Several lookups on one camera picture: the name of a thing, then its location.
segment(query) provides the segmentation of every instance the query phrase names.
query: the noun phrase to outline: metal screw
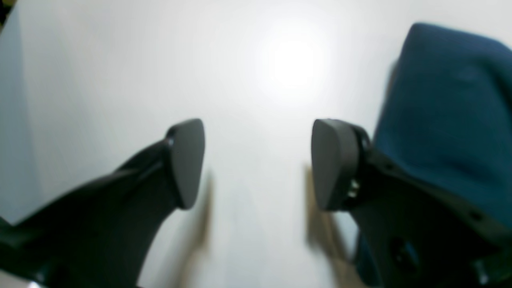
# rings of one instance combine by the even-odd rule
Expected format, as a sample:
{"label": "metal screw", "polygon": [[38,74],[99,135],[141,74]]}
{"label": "metal screw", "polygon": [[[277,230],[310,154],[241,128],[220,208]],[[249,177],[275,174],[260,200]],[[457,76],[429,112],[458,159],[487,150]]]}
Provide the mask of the metal screw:
{"label": "metal screw", "polygon": [[352,181],[350,182],[350,190],[349,190],[349,197],[350,198],[356,198],[357,195],[359,194],[359,183],[355,180],[355,179],[352,179]]}
{"label": "metal screw", "polygon": [[390,243],[390,252],[395,265],[403,272],[415,273],[418,271],[418,253],[410,242],[402,238],[394,238]]}

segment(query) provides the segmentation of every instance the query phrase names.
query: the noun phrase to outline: blue fabric seat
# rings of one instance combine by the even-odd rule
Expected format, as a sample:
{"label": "blue fabric seat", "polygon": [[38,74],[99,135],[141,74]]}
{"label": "blue fabric seat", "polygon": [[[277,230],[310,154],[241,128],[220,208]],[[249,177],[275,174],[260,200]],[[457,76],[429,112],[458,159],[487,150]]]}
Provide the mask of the blue fabric seat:
{"label": "blue fabric seat", "polygon": [[[512,229],[511,108],[509,48],[414,24],[373,145],[410,176],[463,197]],[[360,252],[368,253],[364,243]],[[375,285],[371,262],[365,263],[358,264],[360,275]]]}

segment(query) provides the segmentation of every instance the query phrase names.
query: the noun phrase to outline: white wall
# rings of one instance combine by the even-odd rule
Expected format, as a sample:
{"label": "white wall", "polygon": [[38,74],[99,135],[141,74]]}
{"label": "white wall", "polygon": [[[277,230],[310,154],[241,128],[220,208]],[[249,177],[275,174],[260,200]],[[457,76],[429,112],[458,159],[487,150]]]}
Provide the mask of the white wall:
{"label": "white wall", "polygon": [[356,227],[348,215],[320,214],[311,199],[314,119],[372,133],[413,22],[511,44],[511,8],[507,0],[21,0],[0,36],[0,215],[20,221],[170,125],[200,117],[201,198],[164,224],[139,284],[359,287],[344,261]]}

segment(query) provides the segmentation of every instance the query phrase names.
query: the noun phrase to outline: bright light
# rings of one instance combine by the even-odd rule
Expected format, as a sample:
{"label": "bright light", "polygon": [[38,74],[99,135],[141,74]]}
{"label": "bright light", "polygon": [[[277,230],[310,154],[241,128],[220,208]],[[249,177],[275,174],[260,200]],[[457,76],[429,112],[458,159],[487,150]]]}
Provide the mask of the bright light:
{"label": "bright light", "polygon": [[27,288],[40,288],[40,286],[36,282],[30,282]]}
{"label": "bright light", "polygon": [[312,23],[276,23],[263,41],[262,52],[261,74],[273,94],[299,96],[322,87],[328,72],[328,46]]}

